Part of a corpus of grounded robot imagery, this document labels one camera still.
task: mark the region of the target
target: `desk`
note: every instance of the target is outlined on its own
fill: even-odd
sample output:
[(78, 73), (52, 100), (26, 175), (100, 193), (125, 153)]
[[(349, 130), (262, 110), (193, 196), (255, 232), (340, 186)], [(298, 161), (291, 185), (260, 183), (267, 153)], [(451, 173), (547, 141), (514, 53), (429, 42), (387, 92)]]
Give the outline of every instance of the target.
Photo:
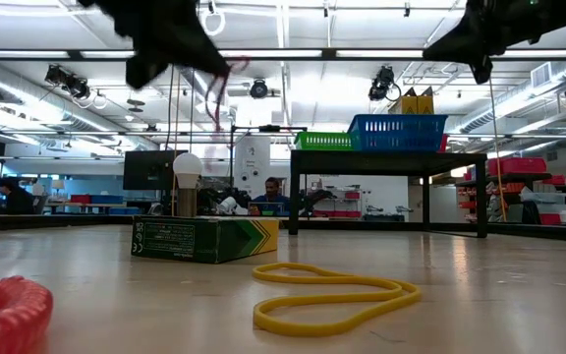
[(477, 170), (478, 237), (486, 237), (486, 155), (483, 153), (293, 150), (290, 235), (298, 235), (302, 174), (423, 177), (423, 228), (430, 230), (429, 176), (474, 164)]
[(125, 206), (126, 206), (125, 203), (111, 205), (111, 204), (83, 204), (83, 203), (71, 203), (71, 202), (51, 202), (51, 203), (45, 204), (45, 207), (51, 208), (52, 215), (56, 213), (56, 210), (58, 209), (58, 207), (80, 207), (86, 213), (88, 213), (89, 210), (92, 211), (94, 207), (97, 207), (97, 208), (99, 208), (99, 213), (108, 213), (108, 209), (110, 209), (112, 207), (125, 207)]

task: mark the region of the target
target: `green plastic basket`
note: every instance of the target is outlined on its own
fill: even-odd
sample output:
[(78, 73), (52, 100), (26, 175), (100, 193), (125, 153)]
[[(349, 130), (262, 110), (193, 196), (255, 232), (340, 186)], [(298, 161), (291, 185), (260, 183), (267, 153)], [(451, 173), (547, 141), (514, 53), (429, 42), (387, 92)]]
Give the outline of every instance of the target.
[(351, 137), (348, 133), (301, 132), (294, 140), (296, 149), (351, 151)]

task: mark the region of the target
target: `light bulb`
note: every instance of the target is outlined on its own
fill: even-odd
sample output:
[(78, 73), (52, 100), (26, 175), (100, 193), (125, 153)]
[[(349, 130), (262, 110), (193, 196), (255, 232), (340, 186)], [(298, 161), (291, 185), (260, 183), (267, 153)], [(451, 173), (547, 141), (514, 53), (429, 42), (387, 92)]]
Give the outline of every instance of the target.
[(192, 153), (181, 153), (174, 160), (174, 174), (180, 189), (195, 189), (201, 173), (202, 161)]

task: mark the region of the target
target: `green box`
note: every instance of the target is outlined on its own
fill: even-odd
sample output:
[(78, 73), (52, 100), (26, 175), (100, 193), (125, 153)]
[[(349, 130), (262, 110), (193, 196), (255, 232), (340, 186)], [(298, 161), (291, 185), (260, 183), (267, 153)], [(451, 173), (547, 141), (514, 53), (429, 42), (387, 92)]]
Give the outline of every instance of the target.
[(276, 251), (279, 221), (136, 216), (131, 255), (220, 264)]

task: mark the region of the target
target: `man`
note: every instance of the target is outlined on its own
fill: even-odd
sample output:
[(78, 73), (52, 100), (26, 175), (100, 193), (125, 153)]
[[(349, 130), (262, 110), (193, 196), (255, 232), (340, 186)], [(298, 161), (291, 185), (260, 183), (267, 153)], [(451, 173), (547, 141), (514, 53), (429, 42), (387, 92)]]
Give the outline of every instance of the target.
[(0, 181), (0, 192), (6, 196), (4, 213), (11, 215), (34, 214), (34, 197), (19, 187), (17, 180), (4, 178)]
[(290, 199), (279, 194), (279, 180), (270, 177), (265, 181), (265, 195), (257, 197), (253, 200), (254, 203), (259, 203), (257, 207), (259, 211), (273, 211), (274, 214), (283, 210), (290, 211)]

